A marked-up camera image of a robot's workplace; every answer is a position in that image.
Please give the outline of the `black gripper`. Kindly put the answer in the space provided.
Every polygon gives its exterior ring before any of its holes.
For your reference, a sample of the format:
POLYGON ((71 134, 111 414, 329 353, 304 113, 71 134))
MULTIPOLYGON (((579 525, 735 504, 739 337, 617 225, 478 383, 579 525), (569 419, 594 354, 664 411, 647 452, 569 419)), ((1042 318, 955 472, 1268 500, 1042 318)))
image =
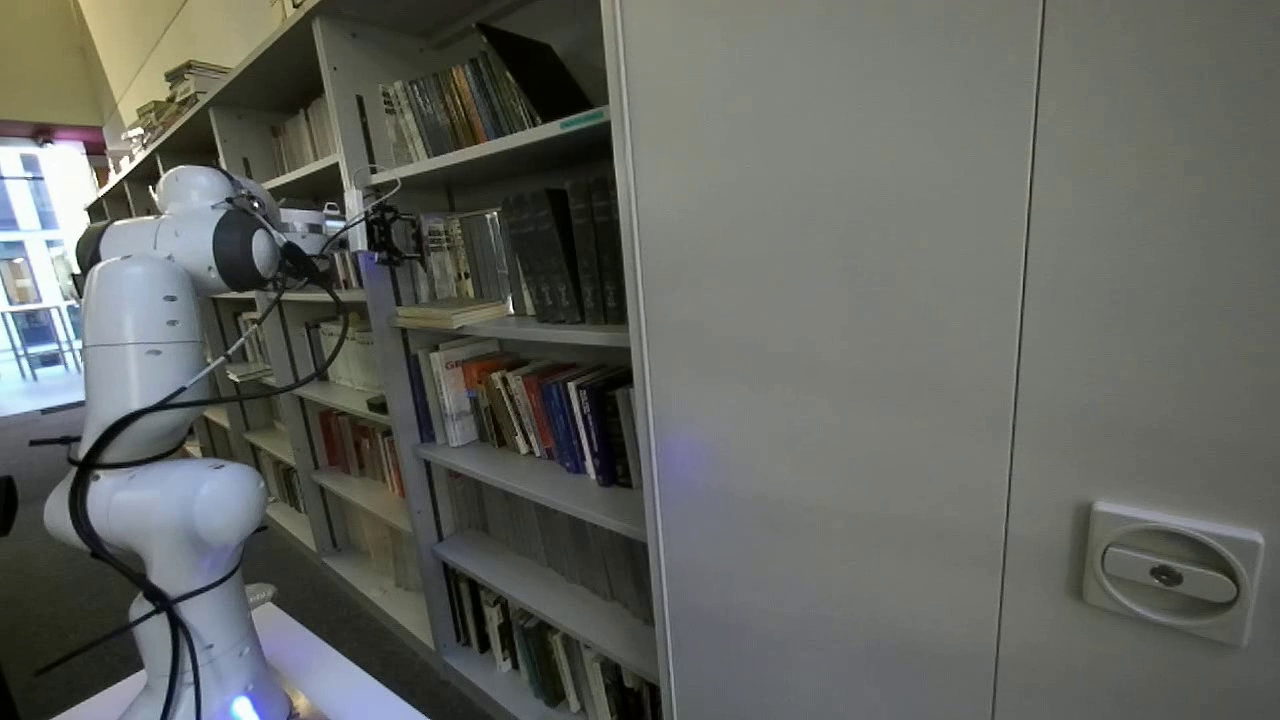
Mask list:
POLYGON ((424 256, 421 225, 391 204, 371 204, 363 211, 363 234, 384 262, 406 262, 424 256))

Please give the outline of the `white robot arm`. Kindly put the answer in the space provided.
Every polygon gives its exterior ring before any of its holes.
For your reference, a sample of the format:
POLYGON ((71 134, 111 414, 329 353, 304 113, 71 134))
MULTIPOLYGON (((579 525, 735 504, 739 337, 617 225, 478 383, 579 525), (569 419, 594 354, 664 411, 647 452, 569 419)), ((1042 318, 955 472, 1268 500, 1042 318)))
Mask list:
POLYGON ((265 477, 185 446, 213 402, 203 298, 307 262, 304 234, 226 167, 181 163, 157 209, 78 242, 86 271, 86 430, 46 500, 46 526, 130 587, 142 672, 98 709, 111 720, 424 720, 371 672, 257 604, 243 543, 265 477))

